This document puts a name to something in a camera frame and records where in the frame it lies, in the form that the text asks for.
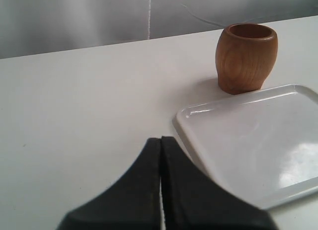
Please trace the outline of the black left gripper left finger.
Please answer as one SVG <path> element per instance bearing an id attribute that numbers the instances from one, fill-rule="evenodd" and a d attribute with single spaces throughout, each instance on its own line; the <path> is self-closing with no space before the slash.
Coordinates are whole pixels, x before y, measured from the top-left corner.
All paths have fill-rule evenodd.
<path id="1" fill-rule="evenodd" d="M 160 139 L 147 139 L 130 168 L 106 191 L 68 212 L 60 230 L 160 230 Z"/>

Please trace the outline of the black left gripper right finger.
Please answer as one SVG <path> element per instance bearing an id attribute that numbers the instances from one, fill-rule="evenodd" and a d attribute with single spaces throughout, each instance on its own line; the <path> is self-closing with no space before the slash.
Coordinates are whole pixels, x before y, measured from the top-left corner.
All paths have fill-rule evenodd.
<path id="1" fill-rule="evenodd" d="M 168 230 L 274 230 L 270 214 L 207 177 L 173 137 L 161 138 L 161 194 Z"/>

